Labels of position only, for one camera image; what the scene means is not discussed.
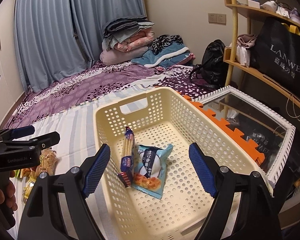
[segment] striped cloth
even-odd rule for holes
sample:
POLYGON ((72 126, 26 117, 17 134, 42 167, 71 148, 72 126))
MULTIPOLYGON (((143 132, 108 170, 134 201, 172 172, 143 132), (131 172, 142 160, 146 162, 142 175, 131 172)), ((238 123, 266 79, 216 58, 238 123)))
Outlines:
MULTIPOLYGON (((97 100, 84 102, 58 114, 53 114, 34 123, 35 133, 31 136, 22 138, 21 140, 29 140, 49 132, 57 131, 60 134, 61 139, 58 145, 52 147, 52 149, 57 152, 58 157, 55 174, 66 173, 71 167, 80 166, 87 157, 93 156, 97 152, 93 131, 93 112, 98 107, 120 100, 121 98, 142 93, 152 88, 153 87, 145 88, 143 85, 135 85, 126 90, 112 92, 97 100)), ((145 106, 142 102, 137 101, 128 104, 125 107, 127 109, 126 111, 122 109, 123 112, 136 111, 145 106)), ((22 203, 22 191, 26 186, 26 181, 27 178, 23 178, 23 180, 14 178, 12 180, 16 187, 15 195, 18 210, 14 214, 16 225, 9 230, 9 233, 15 239, 17 239, 21 215, 24 208, 22 203)), ((77 238, 66 205, 65 194, 59 194, 59 197, 68 234, 71 237, 77 238)), ((101 184, 98 185, 94 194, 90 194, 86 201, 91 214, 105 239, 118 239, 112 227, 101 184)))

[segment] blue curtain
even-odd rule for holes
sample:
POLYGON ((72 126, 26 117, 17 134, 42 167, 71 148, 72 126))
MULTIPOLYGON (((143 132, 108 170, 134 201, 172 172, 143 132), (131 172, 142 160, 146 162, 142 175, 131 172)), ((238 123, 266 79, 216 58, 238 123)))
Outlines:
POLYGON ((118 17, 146 15, 143 0, 71 0, 80 43, 89 66, 102 52, 102 26, 118 17))
POLYGON ((74 38, 70 0, 16 0, 15 47, 26 92, 88 67, 74 38))

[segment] electrical outlet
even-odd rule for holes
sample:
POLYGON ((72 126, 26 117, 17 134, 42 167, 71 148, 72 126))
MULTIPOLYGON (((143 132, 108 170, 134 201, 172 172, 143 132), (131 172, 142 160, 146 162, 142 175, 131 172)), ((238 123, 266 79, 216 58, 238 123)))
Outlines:
POLYGON ((226 24, 226 14, 217 14, 217 23, 226 24))
POLYGON ((208 13, 208 22, 209 23, 217 23, 217 14, 208 13))

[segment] cream-colored basket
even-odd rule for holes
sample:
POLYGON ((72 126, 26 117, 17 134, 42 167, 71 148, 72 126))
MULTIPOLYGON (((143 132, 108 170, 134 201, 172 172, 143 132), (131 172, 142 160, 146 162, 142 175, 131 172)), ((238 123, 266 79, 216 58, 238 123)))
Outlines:
POLYGON ((94 129, 96 147, 106 143, 111 149, 101 182, 119 239, 194 239, 213 198, 204 191, 189 159, 188 148, 193 142, 233 172, 260 171, 226 133, 171 88, 153 89, 98 109, 94 129), (133 104, 144 107, 126 113, 133 104), (125 188, 117 176, 125 126, 133 129, 136 144, 174 146, 166 162, 161 200, 132 187, 125 188))

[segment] purple shoe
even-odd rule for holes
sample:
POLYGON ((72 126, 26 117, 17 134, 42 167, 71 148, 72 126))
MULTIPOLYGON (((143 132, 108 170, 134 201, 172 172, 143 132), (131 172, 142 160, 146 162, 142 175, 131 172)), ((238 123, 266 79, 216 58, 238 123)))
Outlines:
POLYGON ((290 12, 290 19, 298 24, 300 24, 300 16, 299 13, 297 11, 296 8, 294 8, 291 12, 290 12))

